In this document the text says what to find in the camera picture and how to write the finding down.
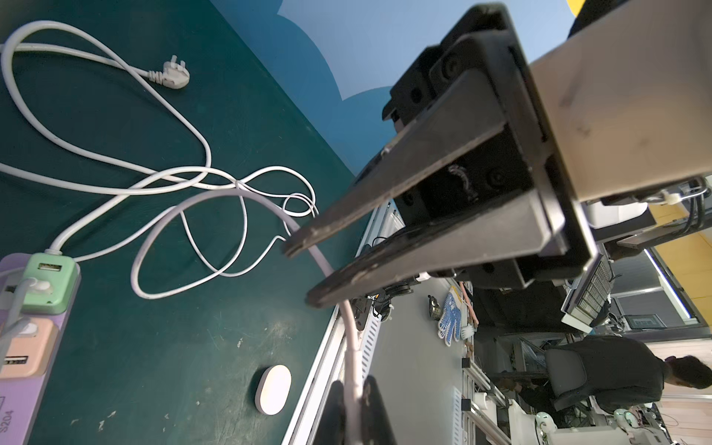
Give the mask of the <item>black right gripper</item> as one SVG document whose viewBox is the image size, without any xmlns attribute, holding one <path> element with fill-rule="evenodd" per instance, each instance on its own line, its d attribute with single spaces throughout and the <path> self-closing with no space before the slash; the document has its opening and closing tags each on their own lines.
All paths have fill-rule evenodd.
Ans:
<svg viewBox="0 0 712 445">
<path fill-rule="evenodd" d="M 471 7 L 402 74 L 397 143 L 284 246 L 292 258 L 386 201 L 407 228 L 311 289 L 336 305 L 423 272 L 482 289 L 580 276 L 595 247 L 505 6 Z"/>
</svg>

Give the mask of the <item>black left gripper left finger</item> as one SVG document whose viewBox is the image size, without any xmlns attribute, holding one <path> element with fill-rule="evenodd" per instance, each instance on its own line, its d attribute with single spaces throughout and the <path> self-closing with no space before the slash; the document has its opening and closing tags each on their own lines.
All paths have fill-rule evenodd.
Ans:
<svg viewBox="0 0 712 445">
<path fill-rule="evenodd" d="M 313 445 L 343 445 L 345 443 L 344 386 L 337 380 L 328 391 L 315 431 Z"/>
</svg>

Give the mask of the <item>pink charger with white cable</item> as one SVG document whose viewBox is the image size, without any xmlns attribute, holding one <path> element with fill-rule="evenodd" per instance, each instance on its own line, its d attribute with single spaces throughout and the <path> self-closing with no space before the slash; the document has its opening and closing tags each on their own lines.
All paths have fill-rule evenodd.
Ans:
<svg viewBox="0 0 712 445">
<path fill-rule="evenodd" d="M 292 235 L 298 227 L 296 219 L 300 216 L 318 215 L 316 194 L 313 187 L 308 187 L 304 194 L 295 192 L 276 196 L 250 186 L 250 181 L 274 170 L 273 166 L 266 167 L 241 180 L 209 167 L 200 167 L 197 171 L 200 174 L 212 174 L 225 179 L 225 184 L 220 187 L 206 185 L 205 189 L 210 197 L 216 197 L 218 191 L 223 190 L 229 195 L 237 196 L 241 201 L 248 198 L 256 200 L 268 209 L 276 211 L 283 221 L 287 235 Z M 52 352 L 55 346 L 59 345 L 60 334 L 59 327 L 51 318 L 54 315 L 62 315 L 68 310 L 70 300 L 79 287 L 80 263 L 107 256 L 132 243 L 141 235 L 147 235 L 148 240 L 136 257 L 136 260 L 141 263 L 163 228 L 175 217 L 184 218 L 188 208 L 187 204 L 180 204 L 166 209 L 133 235 L 105 250 L 75 258 L 62 255 L 61 249 L 70 237 L 118 206 L 126 198 L 125 195 L 112 198 L 69 227 L 53 242 L 49 250 L 34 254 L 26 266 L 2 272 L 1 276 L 6 284 L 3 291 L 12 298 L 1 330 L 2 378 L 38 378 L 47 374 Z M 274 204 L 277 198 L 282 201 L 281 206 Z"/>
</svg>

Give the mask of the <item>green usb charger plug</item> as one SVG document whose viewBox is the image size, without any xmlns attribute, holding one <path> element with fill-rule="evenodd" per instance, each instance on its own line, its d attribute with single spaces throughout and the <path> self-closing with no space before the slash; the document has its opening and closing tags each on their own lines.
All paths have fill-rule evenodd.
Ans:
<svg viewBox="0 0 712 445">
<path fill-rule="evenodd" d="M 22 306 L 24 313 L 59 315 L 65 313 L 80 282 L 80 268 L 70 257 L 35 253 L 27 262 L 23 279 L 33 278 Z"/>
</svg>

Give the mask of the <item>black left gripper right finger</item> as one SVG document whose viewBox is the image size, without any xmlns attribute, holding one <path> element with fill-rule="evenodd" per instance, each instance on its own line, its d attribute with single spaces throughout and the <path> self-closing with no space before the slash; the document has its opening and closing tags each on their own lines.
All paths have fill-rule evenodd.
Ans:
<svg viewBox="0 0 712 445">
<path fill-rule="evenodd" d="M 378 382 L 373 376 L 367 376 L 363 382 L 361 419 L 363 444 L 397 444 Z"/>
</svg>

